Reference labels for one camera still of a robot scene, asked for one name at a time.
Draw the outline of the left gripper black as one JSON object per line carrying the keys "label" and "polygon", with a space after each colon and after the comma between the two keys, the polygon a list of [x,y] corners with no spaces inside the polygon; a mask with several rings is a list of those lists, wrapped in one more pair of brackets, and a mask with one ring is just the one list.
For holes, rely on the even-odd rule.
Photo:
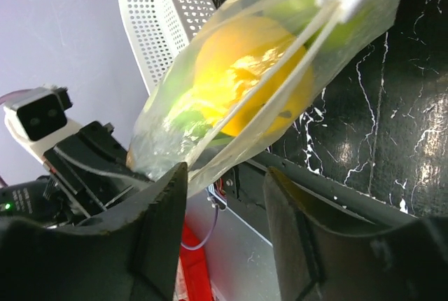
{"label": "left gripper black", "polygon": [[43,196],[57,223],[78,224],[147,189],[152,181],[126,167],[127,151],[112,124],[81,127],[43,154],[51,179]]}

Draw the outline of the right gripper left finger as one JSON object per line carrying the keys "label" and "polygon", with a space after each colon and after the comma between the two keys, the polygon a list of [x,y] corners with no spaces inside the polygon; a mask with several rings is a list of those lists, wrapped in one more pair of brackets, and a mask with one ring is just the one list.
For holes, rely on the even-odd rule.
{"label": "right gripper left finger", "polygon": [[1,219],[2,300],[171,300],[188,189],[176,164],[80,225]]}

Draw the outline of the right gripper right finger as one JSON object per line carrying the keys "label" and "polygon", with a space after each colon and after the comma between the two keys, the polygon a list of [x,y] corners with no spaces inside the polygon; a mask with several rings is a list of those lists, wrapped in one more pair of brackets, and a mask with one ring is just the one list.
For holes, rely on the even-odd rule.
{"label": "right gripper right finger", "polygon": [[447,219],[361,220],[269,168],[263,184],[282,300],[446,300]]}

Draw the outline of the yellow fake lemon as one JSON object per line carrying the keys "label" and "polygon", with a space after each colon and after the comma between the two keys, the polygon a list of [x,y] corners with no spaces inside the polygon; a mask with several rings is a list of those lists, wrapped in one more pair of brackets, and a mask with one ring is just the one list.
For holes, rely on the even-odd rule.
{"label": "yellow fake lemon", "polygon": [[[226,23],[208,37],[197,54],[193,85],[209,84],[217,90],[227,88],[241,100],[294,40],[294,35],[268,17],[252,15]],[[237,136],[287,79],[305,53],[305,47],[301,46],[221,132]],[[267,134],[287,130],[293,124],[309,104],[313,86],[313,70],[309,67]]]}

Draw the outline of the polka dot zip bag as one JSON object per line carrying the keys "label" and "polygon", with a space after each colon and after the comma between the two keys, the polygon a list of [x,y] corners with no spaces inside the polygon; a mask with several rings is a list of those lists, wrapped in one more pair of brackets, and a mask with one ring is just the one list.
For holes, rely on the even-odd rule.
{"label": "polka dot zip bag", "polygon": [[183,162],[196,194],[278,141],[399,3],[227,0],[150,94],[127,166],[156,181]]}

